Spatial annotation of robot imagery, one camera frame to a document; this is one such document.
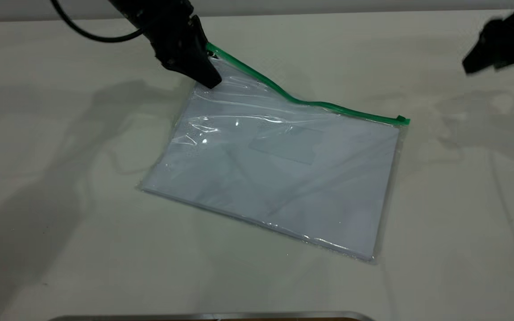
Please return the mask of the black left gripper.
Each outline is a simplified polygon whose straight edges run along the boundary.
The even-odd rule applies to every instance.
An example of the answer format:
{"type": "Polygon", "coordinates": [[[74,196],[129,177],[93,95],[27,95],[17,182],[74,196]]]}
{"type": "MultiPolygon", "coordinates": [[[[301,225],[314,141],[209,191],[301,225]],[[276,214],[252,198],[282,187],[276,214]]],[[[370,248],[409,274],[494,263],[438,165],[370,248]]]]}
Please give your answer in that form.
{"type": "Polygon", "coordinates": [[[208,59],[208,40],[198,16],[159,14],[148,27],[148,40],[156,59],[166,69],[183,74],[208,89],[222,82],[208,59]]]}

